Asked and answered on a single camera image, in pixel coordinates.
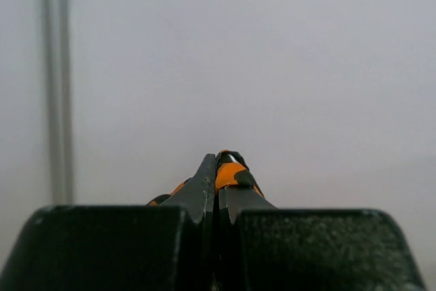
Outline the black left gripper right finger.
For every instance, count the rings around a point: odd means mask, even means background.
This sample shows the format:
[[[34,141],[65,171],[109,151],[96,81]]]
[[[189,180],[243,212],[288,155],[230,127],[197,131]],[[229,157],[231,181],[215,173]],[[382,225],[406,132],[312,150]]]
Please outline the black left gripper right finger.
[[[279,209],[215,198],[218,290],[424,290],[393,218],[376,209]]]

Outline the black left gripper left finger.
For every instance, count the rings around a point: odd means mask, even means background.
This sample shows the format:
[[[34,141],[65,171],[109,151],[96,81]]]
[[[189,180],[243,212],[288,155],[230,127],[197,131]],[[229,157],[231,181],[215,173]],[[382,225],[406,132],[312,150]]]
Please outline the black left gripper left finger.
[[[2,290],[209,290],[215,156],[153,205],[58,205],[25,222]]]

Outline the orange camouflage shorts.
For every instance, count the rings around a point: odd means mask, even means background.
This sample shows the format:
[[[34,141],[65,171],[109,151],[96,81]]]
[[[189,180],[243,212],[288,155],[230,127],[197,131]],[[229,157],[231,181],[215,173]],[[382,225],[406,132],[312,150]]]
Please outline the orange camouflage shorts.
[[[237,151],[224,149],[204,156],[195,173],[166,194],[155,196],[147,207],[180,206],[190,211],[203,211],[212,206],[220,192],[247,192],[265,199],[245,158]]]

